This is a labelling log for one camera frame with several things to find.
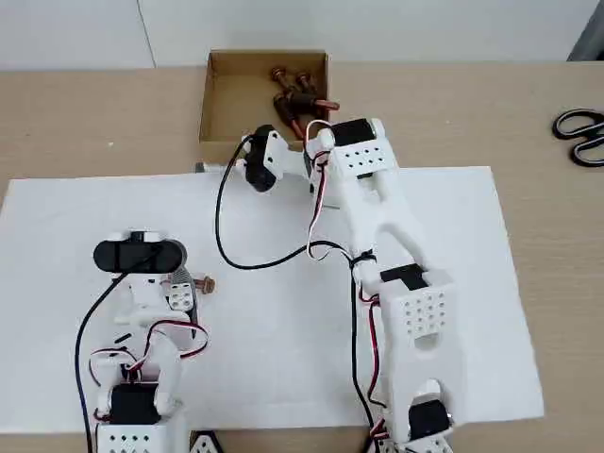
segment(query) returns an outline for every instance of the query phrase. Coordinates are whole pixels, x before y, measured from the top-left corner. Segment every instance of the black scissors handle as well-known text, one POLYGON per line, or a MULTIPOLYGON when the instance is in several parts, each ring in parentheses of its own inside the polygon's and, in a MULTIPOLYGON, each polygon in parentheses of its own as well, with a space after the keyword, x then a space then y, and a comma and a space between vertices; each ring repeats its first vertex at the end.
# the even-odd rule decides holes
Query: black scissors handle
POLYGON ((581 156, 583 151, 604 144, 604 113, 591 109, 572 109, 562 113, 554 120, 551 131, 554 137, 560 140, 571 140, 579 137, 585 138, 585 142, 573 146, 570 151, 570 159, 577 165, 583 167, 602 167, 604 159, 586 159, 581 156), (592 120, 587 126, 566 130, 562 124, 570 118, 588 118, 592 120))

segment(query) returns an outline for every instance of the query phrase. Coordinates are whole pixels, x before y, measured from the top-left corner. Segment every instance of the brown cardboard tray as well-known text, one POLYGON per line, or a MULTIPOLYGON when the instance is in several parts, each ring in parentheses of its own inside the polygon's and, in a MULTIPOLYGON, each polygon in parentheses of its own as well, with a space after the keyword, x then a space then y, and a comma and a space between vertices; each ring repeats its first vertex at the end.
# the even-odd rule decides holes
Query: brown cardboard tray
MULTIPOLYGON (((301 142, 277 116, 273 96, 281 91, 271 70, 285 67, 294 83, 299 71, 310 73, 323 98, 328 98, 327 54, 321 50, 212 50, 201 111, 199 142, 205 163, 226 164, 242 135, 273 125, 293 147, 301 142)), ((303 125, 310 117, 303 117, 303 125)))

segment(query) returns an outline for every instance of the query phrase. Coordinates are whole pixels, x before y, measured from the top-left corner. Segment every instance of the white wall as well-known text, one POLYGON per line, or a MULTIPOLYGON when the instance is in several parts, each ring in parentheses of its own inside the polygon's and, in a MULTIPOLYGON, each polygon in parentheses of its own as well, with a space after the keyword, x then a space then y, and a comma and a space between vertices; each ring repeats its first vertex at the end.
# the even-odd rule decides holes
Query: white wall
MULTIPOLYGON (((159 66, 211 48, 336 60, 564 60, 598 0, 140 0, 159 66)), ((0 0, 0 69, 150 67, 136 0, 0 0)))
POLYGON ((340 60, 560 59, 597 0, 141 0, 160 65, 212 47, 319 47, 340 60))
POLYGON ((0 70, 147 67, 136 0, 0 0, 0 70))

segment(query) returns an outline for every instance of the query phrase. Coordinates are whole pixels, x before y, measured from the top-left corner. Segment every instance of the table surface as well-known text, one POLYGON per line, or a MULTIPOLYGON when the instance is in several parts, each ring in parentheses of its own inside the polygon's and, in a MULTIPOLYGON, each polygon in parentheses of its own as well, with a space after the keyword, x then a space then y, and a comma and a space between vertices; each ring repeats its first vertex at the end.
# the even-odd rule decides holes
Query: table surface
MULTIPOLYGON (((12 177, 190 172, 204 77, 205 68, 0 73, 0 193, 12 177)), ((329 68, 343 104, 334 119, 382 119, 401 166, 493 168, 546 417, 461 428, 458 452, 601 450, 604 169, 573 165, 570 143, 549 128, 563 109, 604 108, 603 80, 602 63, 329 68)), ((219 434, 226 452, 350 452, 362 437, 360 428, 219 434)), ((2 451, 84 449, 78 434, 0 436, 2 451)))

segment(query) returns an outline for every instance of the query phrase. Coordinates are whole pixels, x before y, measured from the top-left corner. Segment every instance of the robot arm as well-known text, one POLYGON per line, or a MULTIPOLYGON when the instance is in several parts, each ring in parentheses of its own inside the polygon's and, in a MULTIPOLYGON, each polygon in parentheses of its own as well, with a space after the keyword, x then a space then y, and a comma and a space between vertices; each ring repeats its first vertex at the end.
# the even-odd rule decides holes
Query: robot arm
POLYGON ((186 258, 181 243, 146 231, 113 235, 94 250, 101 270, 129 272, 124 283, 132 302, 114 318, 123 335, 92 355, 99 356, 99 453, 189 451, 184 408, 176 398, 181 358, 203 350, 207 334, 195 322, 195 285, 186 258))
POLYGON ((444 436, 453 420, 463 418, 465 397, 455 284, 440 268, 405 199, 381 121, 360 119, 324 128, 307 143, 306 153, 290 151, 271 126, 259 131, 266 140, 252 140, 245 157, 246 179, 257 190, 272 189, 285 173, 316 183, 312 160, 328 154, 332 204, 349 226, 350 255, 375 254, 378 234, 385 231, 411 256, 412 263, 401 255, 400 264, 388 269, 380 265, 379 255, 360 260, 354 277, 366 292, 379 295, 386 337, 388 407, 383 418, 391 440, 417 453, 449 451, 444 436), (260 185, 259 180, 270 184, 260 185))

